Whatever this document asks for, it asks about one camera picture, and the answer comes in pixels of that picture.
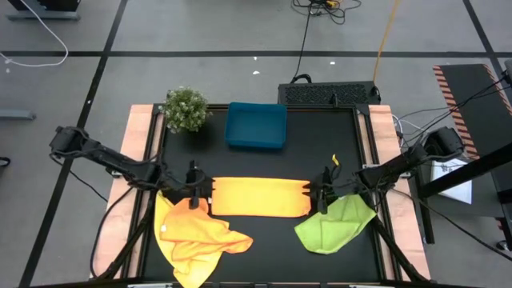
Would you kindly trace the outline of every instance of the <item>yellow towel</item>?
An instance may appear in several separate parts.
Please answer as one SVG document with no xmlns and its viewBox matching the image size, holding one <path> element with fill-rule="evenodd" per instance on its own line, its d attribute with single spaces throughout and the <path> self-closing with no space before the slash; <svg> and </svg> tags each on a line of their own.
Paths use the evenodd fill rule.
<svg viewBox="0 0 512 288">
<path fill-rule="evenodd" d="M 311 210 L 302 194 L 309 181 L 272 178 L 214 178 L 213 215 L 301 217 Z"/>
<path fill-rule="evenodd" d="M 174 276 L 185 288 L 197 288 L 214 271 L 222 252 L 241 253 L 249 249 L 253 239 L 230 231 L 229 223 L 208 216 L 208 204 L 201 199 L 199 207 L 189 209 L 189 199 L 176 206 L 161 192 L 157 194 L 154 233 Z"/>
</svg>

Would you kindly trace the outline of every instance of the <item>white paper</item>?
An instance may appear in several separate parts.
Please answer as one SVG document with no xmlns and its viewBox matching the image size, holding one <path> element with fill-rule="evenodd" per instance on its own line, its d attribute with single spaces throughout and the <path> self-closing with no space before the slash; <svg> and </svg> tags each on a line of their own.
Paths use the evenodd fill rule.
<svg viewBox="0 0 512 288">
<path fill-rule="evenodd" d="M 435 180 L 437 178 L 440 178 L 446 174 L 448 174 L 451 171 L 454 171 L 466 163 L 464 161 L 453 159 L 448 162 L 440 163 L 433 161 L 432 162 L 432 180 Z M 463 184 L 460 184 L 458 186 L 452 187 L 448 190 L 444 190 L 440 193 L 440 195 L 443 195 L 448 198 L 452 198 L 454 200 L 458 200 L 460 202 L 464 202 L 467 204 L 471 204 L 472 199 L 472 183 L 471 180 L 468 182 L 465 182 Z"/>
</svg>

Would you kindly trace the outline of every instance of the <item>green cloth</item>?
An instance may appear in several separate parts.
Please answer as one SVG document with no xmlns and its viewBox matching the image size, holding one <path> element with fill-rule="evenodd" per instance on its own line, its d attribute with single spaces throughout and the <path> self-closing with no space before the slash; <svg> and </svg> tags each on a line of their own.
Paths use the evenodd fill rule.
<svg viewBox="0 0 512 288">
<path fill-rule="evenodd" d="M 346 195 L 295 227 L 306 249 L 320 254 L 335 253 L 364 229 L 376 213 L 357 194 Z"/>
</svg>

